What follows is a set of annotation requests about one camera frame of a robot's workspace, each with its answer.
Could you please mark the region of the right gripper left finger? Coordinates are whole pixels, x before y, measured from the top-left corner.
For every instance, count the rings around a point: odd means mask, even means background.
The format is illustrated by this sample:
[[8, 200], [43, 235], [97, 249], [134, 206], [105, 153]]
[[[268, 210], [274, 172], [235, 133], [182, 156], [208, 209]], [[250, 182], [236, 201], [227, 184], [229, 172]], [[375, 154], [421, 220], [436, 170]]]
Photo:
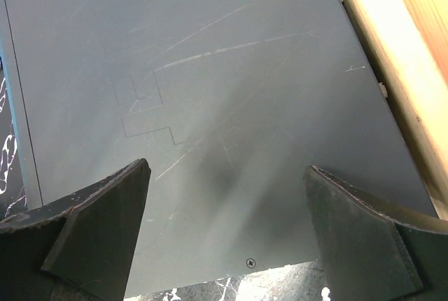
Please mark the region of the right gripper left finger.
[[137, 159], [1, 221], [2, 300], [123, 300], [151, 169]]

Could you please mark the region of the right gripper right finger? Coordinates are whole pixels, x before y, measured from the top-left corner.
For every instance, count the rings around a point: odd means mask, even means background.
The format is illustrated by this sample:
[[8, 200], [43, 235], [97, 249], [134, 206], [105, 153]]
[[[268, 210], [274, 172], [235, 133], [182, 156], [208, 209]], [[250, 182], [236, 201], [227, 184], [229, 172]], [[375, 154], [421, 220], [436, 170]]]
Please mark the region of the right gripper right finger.
[[447, 222], [308, 166], [304, 191], [332, 300], [446, 300]]

